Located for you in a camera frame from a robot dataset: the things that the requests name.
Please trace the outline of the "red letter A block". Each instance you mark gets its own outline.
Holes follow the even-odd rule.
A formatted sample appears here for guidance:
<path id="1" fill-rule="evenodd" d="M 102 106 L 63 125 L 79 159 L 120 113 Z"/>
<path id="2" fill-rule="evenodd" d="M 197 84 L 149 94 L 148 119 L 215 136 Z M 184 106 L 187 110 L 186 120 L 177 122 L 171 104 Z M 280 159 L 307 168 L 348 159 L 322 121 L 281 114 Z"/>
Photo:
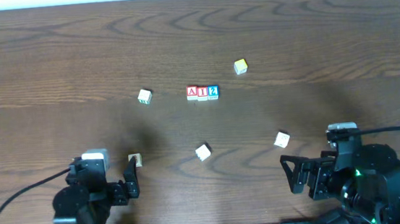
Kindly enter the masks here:
<path id="1" fill-rule="evenodd" d="M 187 99 L 188 100 L 197 100 L 198 95 L 197 95 L 197 86 L 187 86 Z"/>

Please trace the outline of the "red letter I block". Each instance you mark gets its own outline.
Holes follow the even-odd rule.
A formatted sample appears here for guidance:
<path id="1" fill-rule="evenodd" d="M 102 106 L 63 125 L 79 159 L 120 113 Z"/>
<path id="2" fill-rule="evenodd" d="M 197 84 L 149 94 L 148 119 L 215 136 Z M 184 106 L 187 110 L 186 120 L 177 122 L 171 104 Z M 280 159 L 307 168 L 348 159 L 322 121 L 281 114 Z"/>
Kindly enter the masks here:
<path id="1" fill-rule="evenodd" d="M 206 86 L 197 87 L 197 100 L 198 101 L 208 100 L 208 97 L 209 97 L 208 87 L 206 87 Z"/>

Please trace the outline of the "blue number 2 block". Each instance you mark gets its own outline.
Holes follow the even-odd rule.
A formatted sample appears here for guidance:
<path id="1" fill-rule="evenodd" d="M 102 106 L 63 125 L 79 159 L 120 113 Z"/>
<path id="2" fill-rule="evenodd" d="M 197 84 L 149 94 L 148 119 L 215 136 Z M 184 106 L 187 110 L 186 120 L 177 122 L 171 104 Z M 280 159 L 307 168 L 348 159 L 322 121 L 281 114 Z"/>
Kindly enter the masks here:
<path id="1" fill-rule="evenodd" d="M 211 85 L 208 86 L 208 99 L 209 100 L 218 100 L 219 99 L 219 86 Z"/>

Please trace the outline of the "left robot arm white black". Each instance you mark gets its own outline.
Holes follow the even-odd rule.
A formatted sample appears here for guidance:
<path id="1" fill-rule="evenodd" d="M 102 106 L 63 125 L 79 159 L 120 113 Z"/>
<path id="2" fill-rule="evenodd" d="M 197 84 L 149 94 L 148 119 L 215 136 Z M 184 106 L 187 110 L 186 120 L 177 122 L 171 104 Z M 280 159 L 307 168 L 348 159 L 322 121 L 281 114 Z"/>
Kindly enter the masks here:
<path id="1" fill-rule="evenodd" d="M 124 169 L 122 181 L 108 182 L 108 158 L 104 153 L 83 154 L 69 164 L 68 186 L 53 199 L 53 224 L 106 224 L 112 207 L 125 206 L 140 195 L 132 156 Z"/>

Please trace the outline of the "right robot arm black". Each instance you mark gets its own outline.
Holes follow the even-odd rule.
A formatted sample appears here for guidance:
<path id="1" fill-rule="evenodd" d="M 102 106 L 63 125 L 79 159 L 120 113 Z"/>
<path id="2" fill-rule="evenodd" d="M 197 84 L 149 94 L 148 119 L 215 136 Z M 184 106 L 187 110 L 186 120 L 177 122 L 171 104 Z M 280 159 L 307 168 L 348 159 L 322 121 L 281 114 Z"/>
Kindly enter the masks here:
<path id="1" fill-rule="evenodd" d="M 334 150 L 314 159 L 281 156 L 292 193 L 308 186 L 311 199 L 341 203 L 312 224 L 400 224 L 400 159 L 388 145 L 362 144 L 365 133 L 329 129 L 326 136 Z"/>

